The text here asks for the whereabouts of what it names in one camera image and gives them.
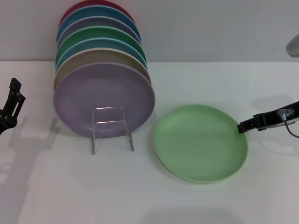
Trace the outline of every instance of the stack of plates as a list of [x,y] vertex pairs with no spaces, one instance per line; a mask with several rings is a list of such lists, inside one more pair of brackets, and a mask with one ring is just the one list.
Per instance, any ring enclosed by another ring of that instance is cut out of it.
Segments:
[[[54,107],[77,134],[93,135],[95,108],[122,106],[130,131],[145,123],[154,109],[139,31],[128,12],[112,2],[83,1],[63,15],[55,65]],[[95,136],[125,134],[122,124],[99,127]]]

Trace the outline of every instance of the plate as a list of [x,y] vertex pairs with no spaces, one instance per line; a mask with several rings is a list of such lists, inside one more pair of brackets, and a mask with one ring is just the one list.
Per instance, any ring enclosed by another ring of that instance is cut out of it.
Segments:
[[116,8],[117,10],[123,12],[124,14],[126,14],[133,22],[133,18],[130,16],[130,14],[123,9],[122,7],[120,7],[119,5],[116,5],[113,2],[110,1],[105,1],[105,0],[89,0],[89,1],[82,1],[77,3],[76,5],[73,5],[72,7],[70,7],[65,14],[62,16],[59,25],[61,25],[61,23],[65,20],[66,17],[68,17],[71,13],[73,13],[74,11],[86,7],[86,6],[94,6],[94,5],[102,5],[102,6],[109,6],[112,8]]
[[72,33],[70,36],[68,36],[60,45],[60,47],[57,49],[56,54],[56,60],[55,65],[57,65],[58,60],[62,56],[62,54],[71,46],[75,45],[76,43],[79,43],[81,41],[84,41],[86,39],[91,38],[99,38],[99,37],[106,37],[106,38],[113,38],[120,41],[123,41],[129,45],[131,45],[133,48],[135,48],[144,58],[146,61],[146,57],[144,54],[144,51],[140,44],[129,34],[111,27],[105,27],[105,26],[93,26],[93,27],[87,27],[84,29],[80,29],[76,31],[75,33]]
[[77,11],[73,12],[61,23],[58,29],[56,42],[58,41],[60,35],[69,25],[73,24],[78,20],[91,16],[106,16],[122,21],[123,23],[127,24],[137,34],[139,40],[141,40],[139,31],[135,23],[121,11],[106,6],[89,6],[78,9]]
[[140,40],[138,39],[138,36],[134,33],[134,31],[123,22],[110,17],[93,16],[93,17],[87,17],[79,21],[76,21],[73,24],[71,24],[68,28],[66,28],[65,31],[61,34],[57,42],[57,48],[72,33],[82,28],[91,27],[91,26],[107,26],[107,27],[120,29],[123,32],[126,32],[127,34],[131,35],[135,40],[141,43]]
[[[58,117],[75,133],[92,137],[92,111],[99,107],[122,106],[132,132],[150,117],[155,94],[149,81],[138,71],[118,63],[92,63],[65,77],[54,92]],[[123,123],[103,124],[97,138],[126,135]]]
[[72,55],[80,51],[92,49],[92,48],[113,48],[113,49],[124,51],[132,55],[133,57],[135,57],[147,69],[147,64],[144,58],[131,45],[128,45],[125,42],[112,39],[112,38],[92,38],[92,39],[87,39],[79,43],[76,43],[75,45],[68,48],[67,51],[64,52],[64,54],[60,57],[59,61],[57,62],[56,71],[59,69],[62,63],[65,62]]
[[175,175],[192,182],[213,183],[240,169],[247,141],[237,122],[204,105],[179,107],[156,126],[154,145],[160,161]]
[[124,64],[137,70],[150,82],[150,76],[146,68],[133,56],[116,49],[110,48],[93,48],[81,51],[67,61],[65,61],[58,69],[54,81],[54,89],[71,71],[86,64],[95,62],[114,62]]

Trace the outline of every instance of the green plate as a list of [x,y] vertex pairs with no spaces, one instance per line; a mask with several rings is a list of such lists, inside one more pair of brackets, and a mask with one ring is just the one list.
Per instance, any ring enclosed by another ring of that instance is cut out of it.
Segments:
[[213,183],[234,174],[245,161],[247,141],[237,122],[204,105],[179,107],[155,129],[160,161],[175,175],[196,183]]
[[146,61],[146,57],[141,45],[137,42],[137,40],[135,40],[126,32],[112,27],[91,26],[72,33],[61,43],[61,45],[57,49],[55,65],[57,65],[58,60],[68,48],[76,43],[79,43],[80,41],[96,37],[107,37],[123,41],[135,48]]

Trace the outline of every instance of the white table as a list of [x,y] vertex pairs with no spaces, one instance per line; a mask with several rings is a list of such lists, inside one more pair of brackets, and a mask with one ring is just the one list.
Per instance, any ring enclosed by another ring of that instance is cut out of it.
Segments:
[[[133,133],[135,152],[120,137],[92,156],[91,140],[56,120],[54,63],[0,63],[0,107],[12,77],[27,98],[18,126],[0,136],[0,223],[298,224],[299,139],[285,127],[248,132],[241,170],[209,185],[167,171],[152,134],[180,105],[211,105],[240,122],[296,102],[299,64],[149,63],[149,71],[157,104]],[[298,124],[290,128],[299,134]]]

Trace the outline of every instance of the blue plate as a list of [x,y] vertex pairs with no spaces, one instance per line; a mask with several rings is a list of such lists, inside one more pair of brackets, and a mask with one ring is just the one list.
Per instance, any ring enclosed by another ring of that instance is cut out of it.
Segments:
[[73,24],[71,24],[68,28],[66,28],[64,32],[60,35],[60,38],[58,39],[57,48],[59,48],[61,43],[72,33],[82,28],[91,27],[91,26],[108,26],[108,27],[120,29],[126,32],[127,34],[131,35],[135,40],[141,43],[136,33],[123,22],[106,16],[92,16],[92,17],[86,17],[81,20],[78,20]]
[[60,57],[60,59],[58,60],[57,65],[56,65],[56,71],[63,64],[63,62],[65,62],[72,55],[74,55],[80,51],[92,49],[92,48],[113,48],[113,49],[124,51],[124,52],[132,55],[133,57],[135,57],[138,61],[140,61],[144,65],[144,67],[146,69],[148,69],[144,58],[131,45],[129,45],[123,41],[113,39],[113,38],[100,37],[100,38],[91,38],[91,39],[81,41],[79,43],[76,43],[69,49],[67,49],[67,51],[65,51],[62,54],[62,56]]
[[69,25],[73,24],[78,20],[91,16],[107,16],[120,20],[123,23],[127,24],[137,34],[139,40],[141,40],[139,31],[134,22],[121,11],[107,6],[89,6],[78,9],[77,11],[73,12],[61,23],[58,30],[56,42],[58,41],[60,35]]

